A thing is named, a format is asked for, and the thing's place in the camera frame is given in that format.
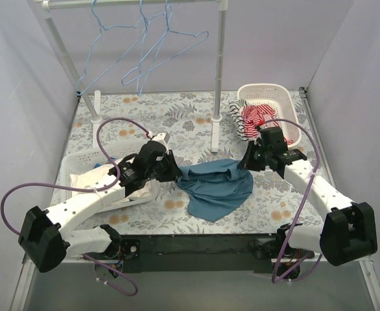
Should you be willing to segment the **teal blue tank top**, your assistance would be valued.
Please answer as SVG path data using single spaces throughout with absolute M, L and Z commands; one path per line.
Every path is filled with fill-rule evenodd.
M 254 187 L 252 174 L 238 167 L 238 161 L 219 159 L 180 168 L 176 185 L 189 196 L 187 212 L 196 218 L 216 222 L 240 207 Z

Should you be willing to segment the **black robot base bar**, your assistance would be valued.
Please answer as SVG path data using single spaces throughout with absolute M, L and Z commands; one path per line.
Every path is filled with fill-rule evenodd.
M 113 259 L 126 273 L 272 273 L 284 238 L 283 233 L 126 235 Z

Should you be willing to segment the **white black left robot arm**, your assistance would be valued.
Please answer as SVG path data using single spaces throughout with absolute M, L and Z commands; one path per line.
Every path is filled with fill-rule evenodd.
M 124 157 L 90 189 L 79 190 L 45 210 L 33 207 L 26 213 L 18 242 L 39 272 L 51 271 L 66 257 L 85 253 L 101 253 L 108 258 L 117 255 L 122 238 L 109 225 L 80 231 L 76 228 L 153 179 L 167 182 L 180 177 L 167 141 L 167 133 L 157 134 L 138 154 Z

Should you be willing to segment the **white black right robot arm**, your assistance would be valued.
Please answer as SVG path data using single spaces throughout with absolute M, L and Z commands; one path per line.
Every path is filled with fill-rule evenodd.
M 302 193 L 324 222 L 322 227 L 281 226 L 276 234 L 277 248 L 319 253 L 334 266 L 377 252 L 373 208 L 366 202 L 354 202 L 316 175 L 305 154 L 288 148 L 281 128 L 261 130 L 259 138 L 248 143 L 238 166 L 254 172 L 270 168 Z

